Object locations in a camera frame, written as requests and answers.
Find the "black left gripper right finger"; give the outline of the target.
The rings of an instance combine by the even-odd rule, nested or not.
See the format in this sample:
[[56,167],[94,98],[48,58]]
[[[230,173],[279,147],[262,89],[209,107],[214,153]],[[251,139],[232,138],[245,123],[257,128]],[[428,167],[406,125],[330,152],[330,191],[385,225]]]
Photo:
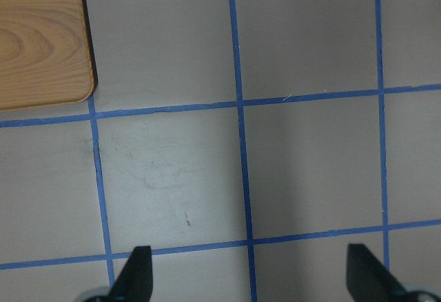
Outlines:
[[346,287],[357,302],[408,301],[411,293],[361,243],[347,246]]

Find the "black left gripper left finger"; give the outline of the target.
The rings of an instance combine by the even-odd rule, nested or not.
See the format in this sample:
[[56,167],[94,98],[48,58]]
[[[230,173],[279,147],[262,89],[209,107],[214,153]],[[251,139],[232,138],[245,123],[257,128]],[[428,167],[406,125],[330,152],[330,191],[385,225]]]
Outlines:
[[153,292],[152,250],[133,249],[107,297],[110,301],[148,302]]

